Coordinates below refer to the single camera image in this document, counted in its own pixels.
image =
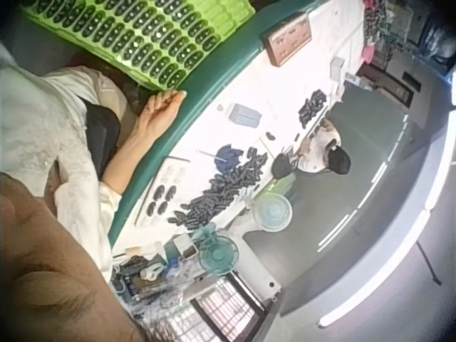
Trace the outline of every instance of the worker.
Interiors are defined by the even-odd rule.
[[[313,138],[302,140],[297,153],[291,157],[291,163],[306,173],[329,170],[338,175],[346,175],[351,166],[350,157],[341,147],[341,136],[327,119],[323,119]]]
[[[44,202],[4,173],[0,208],[5,341],[178,341],[165,326],[136,322]]]
[[[126,120],[125,96],[100,72],[38,77],[9,60],[1,67],[1,171],[47,204],[110,281],[108,231],[121,196],[186,92],[152,96],[137,120]]]

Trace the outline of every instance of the white shirt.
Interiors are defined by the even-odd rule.
[[[55,193],[57,219],[109,281],[108,231],[121,196],[98,183],[87,148],[86,107],[78,96],[98,104],[93,80],[83,68],[38,77],[6,66],[0,77],[1,171],[42,197],[58,161],[63,184]]]
[[[333,140],[336,139],[336,144],[341,145],[341,136],[337,130],[326,131],[320,128],[311,140],[308,153],[304,153],[298,158],[298,168],[301,171],[309,173],[317,173],[326,169],[323,161],[325,154],[325,147]]]

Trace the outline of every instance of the green counter edge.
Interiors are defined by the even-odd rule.
[[[133,207],[150,180],[157,174],[163,160],[204,109],[264,49],[262,35],[297,11],[310,12],[325,2],[326,0],[282,0],[262,9],[219,45],[188,76],[180,86],[188,95],[176,121],[141,160],[123,194],[108,233],[112,247]]]

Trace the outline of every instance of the metal grille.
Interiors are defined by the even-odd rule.
[[[254,309],[225,279],[197,300],[206,314],[214,321],[229,341],[234,341],[254,318]]]
[[[191,305],[167,318],[180,342],[220,342]]]

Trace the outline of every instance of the white fan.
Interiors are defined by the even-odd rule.
[[[274,297],[280,291],[281,285],[267,271],[242,237],[247,232],[255,230],[270,233],[280,232],[288,227],[292,214],[291,204],[284,196],[265,194],[253,201],[249,213],[237,217],[228,231],[221,232],[236,243],[239,249],[237,271],[262,301]]]

